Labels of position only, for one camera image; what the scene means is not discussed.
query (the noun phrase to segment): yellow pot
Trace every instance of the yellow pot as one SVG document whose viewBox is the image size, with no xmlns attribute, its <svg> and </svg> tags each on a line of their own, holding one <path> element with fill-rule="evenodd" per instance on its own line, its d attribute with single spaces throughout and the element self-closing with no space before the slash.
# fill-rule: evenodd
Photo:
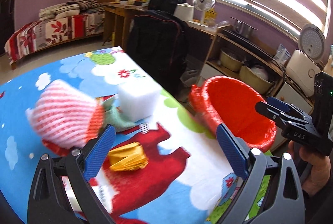
<svg viewBox="0 0 333 224">
<path fill-rule="evenodd" d="M 257 76 L 255 73 L 251 71 L 250 68 L 246 66 L 242 66 L 239 72 L 240 80 L 254 88 L 258 93 L 264 94 L 269 88 L 273 85 L 273 83 L 268 82 L 261 77 Z"/>
<path fill-rule="evenodd" d="M 242 62 L 237 60 L 237 55 L 228 49 L 221 49 L 220 61 L 221 64 L 233 72 L 238 72 L 242 66 Z"/>
</svg>

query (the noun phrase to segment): pot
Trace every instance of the pot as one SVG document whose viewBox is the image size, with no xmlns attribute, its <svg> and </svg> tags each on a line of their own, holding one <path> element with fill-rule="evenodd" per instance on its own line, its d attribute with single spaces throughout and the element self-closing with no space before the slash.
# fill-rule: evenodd
<svg viewBox="0 0 333 224">
<path fill-rule="evenodd" d="M 255 28 L 249 26 L 248 24 L 245 24 L 242 21 L 237 20 L 234 17 L 231 18 L 235 19 L 234 31 L 246 39 L 250 38 L 252 36 L 253 31 L 256 30 Z"/>
<path fill-rule="evenodd" d="M 260 94 L 265 94 L 273 83 L 262 79 L 257 76 L 252 70 L 246 66 L 242 66 L 239 72 L 239 78 L 241 81 L 255 89 Z"/>
<path fill-rule="evenodd" d="M 238 72 L 242 66 L 239 56 L 226 48 L 221 49 L 220 61 L 224 67 L 233 72 Z"/>
</svg>

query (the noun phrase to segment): white cabinet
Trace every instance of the white cabinet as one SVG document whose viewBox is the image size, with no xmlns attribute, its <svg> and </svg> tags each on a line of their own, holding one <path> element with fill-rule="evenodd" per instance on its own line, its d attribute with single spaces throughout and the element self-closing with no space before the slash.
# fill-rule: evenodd
<svg viewBox="0 0 333 224">
<path fill-rule="evenodd" d="M 201 86 L 206 79 L 209 79 L 214 76 L 224 76 L 220 71 L 217 71 L 215 68 L 209 66 L 208 64 L 204 64 L 203 69 L 201 70 L 197 86 Z"/>
<path fill-rule="evenodd" d="M 300 95 L 297 91 L 295 91 L 290 85 L 284 83 L 280 91 L 277 93 L 275 98 L 284 101 L 288 104 L 293 104 L 299 109 L 309 113 L 312 110 L 312 106 Z M 286 140 L 286 138 L 281 136 L 282 130 L 277 128 L 276 138 L 273 146 L 271 147 L 271 151 L 277 148 L 282 142 Z"/>
</svg>

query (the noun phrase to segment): pink knitted item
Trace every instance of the pink knitted item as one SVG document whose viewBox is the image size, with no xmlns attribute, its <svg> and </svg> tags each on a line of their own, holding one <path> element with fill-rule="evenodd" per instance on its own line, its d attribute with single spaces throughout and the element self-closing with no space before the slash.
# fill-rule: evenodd
<svg viewBox="0 0 333 224">
<path fill-rule="evenodd" d="M 98 136 L 104 109 L 97 100 L 62 80 L 53 81 L 27 117 L 43 141 L 61 148 L 84 147 Z"/>
</svg>

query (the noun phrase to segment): human hand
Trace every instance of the human hand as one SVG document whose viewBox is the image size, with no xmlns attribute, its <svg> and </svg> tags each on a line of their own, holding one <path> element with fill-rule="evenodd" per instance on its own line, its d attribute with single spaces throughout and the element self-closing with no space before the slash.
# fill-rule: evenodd
<svg viewBox="0 0 333 224">
<path fill-rule="evenodd" d="M 288 144 L 288 153 L 294 158 L 294 142 Z M 304 181 L 302 188 L 310 197 L 319 192 L 328 182 L 331 176 L 331 162 L 328 156 L 317 152 L 311 152 L 302 146 L 299 150 L 302 160 L 312 165 L 309 177 Z"/>
</svg>

